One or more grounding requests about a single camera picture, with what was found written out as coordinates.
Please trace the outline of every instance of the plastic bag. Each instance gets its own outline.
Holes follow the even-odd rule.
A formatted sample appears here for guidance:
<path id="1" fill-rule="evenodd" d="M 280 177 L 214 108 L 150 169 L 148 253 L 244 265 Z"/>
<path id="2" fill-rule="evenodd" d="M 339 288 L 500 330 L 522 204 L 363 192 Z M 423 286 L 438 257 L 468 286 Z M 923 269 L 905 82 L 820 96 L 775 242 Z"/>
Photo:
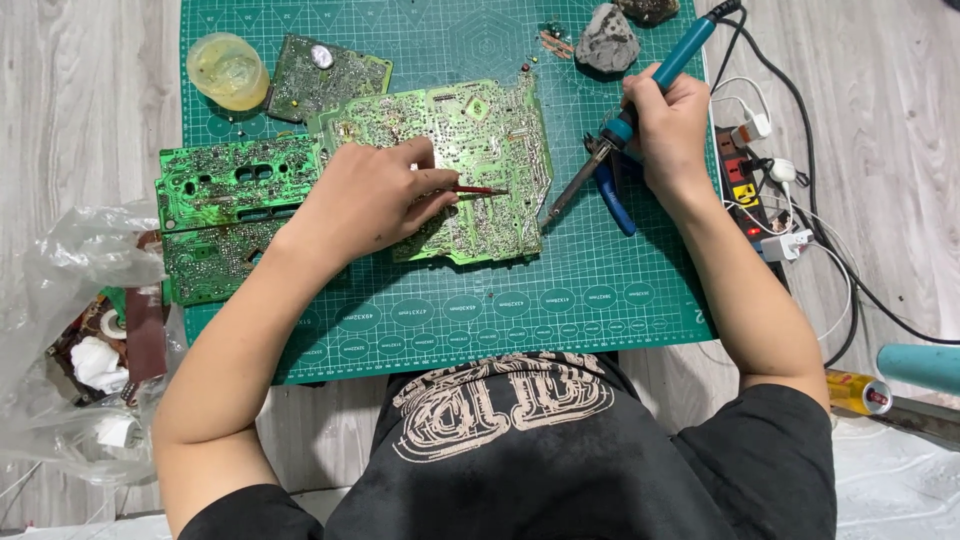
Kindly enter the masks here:
<path id="1" fill-rule="evenodd" d="M 141 384 L 136 407 L 116 396 L 72 406 L 48 379 L 44 352 L 106 285 L 132 287 L 164 277 L 156 250 L 136 248 L 158 228 L 156 205 L 71 209 L 19 260 L 0 287 L 0 454 L 46 461 L 98 484 L 137 481 L 154 472 L 148 429 L 163 380 Z M 167 362 L 186 351 L 180 312 L 167 322 Z M 95 427 L 133 420 L 144 437 L 135 448 L 104 446 Z"/>

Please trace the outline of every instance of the green cutting mat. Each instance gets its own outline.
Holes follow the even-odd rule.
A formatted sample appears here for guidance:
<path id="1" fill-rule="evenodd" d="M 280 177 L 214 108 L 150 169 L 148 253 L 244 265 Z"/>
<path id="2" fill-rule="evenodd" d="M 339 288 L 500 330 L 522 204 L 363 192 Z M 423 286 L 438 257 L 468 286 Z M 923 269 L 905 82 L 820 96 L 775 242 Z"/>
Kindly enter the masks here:
<path id="1" fill-rule="evenodd" d="M 618 81 L 594 81 L 573 61 L 541 48 L 537 26 L 556 14 L 575 39 L 594 5 L 183 0 L 180 57 L 205 34 L 233 32 L 250 42 L 272 73 L 284 34 L 294 32 L 392 60 L 390 91 L 396 92 L 485 78 L 513 85 L 520 65 L 536 56 L 540 61 L 531 65 L 539 76 L 555 173 L 549 204 L 587 157 L 583 133 L 596 133 L 621 92 Z M 683 0 L 673 20 L 636 29 L 640 56 L 630 72 L 665 58 L 695 16 L 691 0 Z M 686 71 L 703 78 L 702 57 Z M 259 113 L 228 113 L 197 92 L 185 67 L 181 79 L 184 146 L 241 140 L 240 130 L 243 139 L 304 131 Z M 716 182 L 712 137 L 707 147 Z M 543 253 L 530 261 L 394 264 L 390 250 L 355 261 L 352 286 L 322 292 L 300 318 L 275 382 L 443 367 L 510 351 L 588 352 L 712 339 L 702 290 L 673 223 L 639 180 L 623 199 L 639 227 L 632 238 L 619 231 L 589 184 L 555 222 Z M 191 341 L 219 307 L 186 311 Z"/>

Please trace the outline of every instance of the gray wood floor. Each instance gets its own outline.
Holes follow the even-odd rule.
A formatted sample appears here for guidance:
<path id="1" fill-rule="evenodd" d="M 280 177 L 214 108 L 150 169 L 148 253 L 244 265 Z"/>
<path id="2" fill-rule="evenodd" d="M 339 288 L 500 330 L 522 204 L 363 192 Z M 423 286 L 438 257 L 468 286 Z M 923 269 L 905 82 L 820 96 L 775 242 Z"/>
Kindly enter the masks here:
<path id="1" fill-rule="evenodd" d="M 712 2 L 696 3 L 704 12 Z M 748 29 L 806 99 L 820 210 L 850 244 L 864 282 L 922 331 L 960 335 L 960 13 L 940 0 L 747 4 Z M 67 209 L 149 196 L 157 151 L 180 145 L 179 19 L 176 0 L 0 0 L 0 275 L 14 273 L 12 254 Z M 708 45 L 713 69 L 730 34 L 722 27 Z M 770 102 L 775 136 L 761 155 L 807 170 L 797 109 L 745 41 L 727 74 L 753 77 Z M 723 91 L 759 110 L 747 87 Z M 715 113 L 720 124 L 740 117 L 730 102 Z M 812 253 L 791 267 L 790 281 L 825 330 L 843 308 L 842 278 Z M 875 308 L 865 312 L 839 367 L 873 373 L 880 346 L 913 340 Z M 825 340 L 825 356 L 844 334 L 841 327 Z M 736 393 L 736 372 L 716 343 L 631 351 L 622 363 L 671 431 L 702 422 Z M 371 378 L 272 391 L 259 426 L 285 487 L 353 483 L 384 385 Z M 0 491 L 32 465 L 0 461 Z M 159 508 L 155 484 L 115 491 L 47 465 L 21 487 L 0 500 L 0 529 L 76 525 L 101 507 L 94 523 Z"/>

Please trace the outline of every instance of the blue pliers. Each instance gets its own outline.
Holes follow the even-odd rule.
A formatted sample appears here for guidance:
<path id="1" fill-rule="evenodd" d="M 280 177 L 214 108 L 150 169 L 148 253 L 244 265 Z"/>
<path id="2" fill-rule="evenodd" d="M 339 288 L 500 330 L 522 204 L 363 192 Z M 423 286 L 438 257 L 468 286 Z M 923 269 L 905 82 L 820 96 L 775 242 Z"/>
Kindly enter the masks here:
<path id="1" fill-rule="evenodd" d="M 587 147 L 588 152 L 593 154 L 596 145 L 596 137 L 591 134 L 584 135 L 584 146 Z M 617 192 L 622 188 L 622 159 L 623 157 L 619 152 L 610 152 L 607 158 L 597 165 L 596 170 L 593 171 L 593 179 L 596 180 L 600 196 L 603 197 L 603 202 L 607 205 L 607 210 L 613 216 L 613 221 L 616 222 L 617 227 L 627 236 L 633 236 L 636 233 L 636 224 L 630 218 L 627 210 L 623 208 L 623 204 L 620 203 L 620 198 L 617 196 Z"/>

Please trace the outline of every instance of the blue soldering iron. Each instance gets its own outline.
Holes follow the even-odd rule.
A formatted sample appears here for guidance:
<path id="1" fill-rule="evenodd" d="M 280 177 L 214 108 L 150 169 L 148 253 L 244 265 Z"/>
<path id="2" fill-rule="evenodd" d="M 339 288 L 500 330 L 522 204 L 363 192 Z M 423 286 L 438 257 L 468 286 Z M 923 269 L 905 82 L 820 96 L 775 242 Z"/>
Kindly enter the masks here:
<path id="1" fill-rule="evenodd" d="M 668 56 L 660 67 L 657 68 L 657 71 L 654 72 L 653 80 L 660 86 L 660 91 L 666 92 L 670 85 L 677 79 L 677 76 L 684 70 L 686 63 L 693 58 L 693 55 L 700 51 L 700 48 L 704 46 L 704 43 L 706 43 L 710 35 L 713 34 L 713 30 L 716 29 L 717 21 L 738 9 L 740 9 L 740 0 L 726 0 L 710 10 L 706 15 L 697 19 L 693 25 L 690 26 L 690 29 L 686 31 L 686 34 L 684 34 L 673 50 L 670 51 L 670 56 Z M 573 177 L 573 180 L 570 181 L 570 184 L 567 185 L 564 192 L 560 194 L 557 201 L 550 207 L 546 217 L 540 221 L 541 227 L 546 226 L 553 218 L 560 215 L 560 212 L 563 211 L 566 204 L 570 202 L 573 195 L 583 186 L 584 182 L 593 176 L 593 171 L 607 158 L 611 151 L 623 150 L 627 145 L 627 141 L 634 136 L 636 122 L 636 106 L 633 103 L 628 103 L 619 116 L 603 126 L 600 137 L 598 138 L 599 143 L 593 155 L 590 156 L 587 164 Z"/>

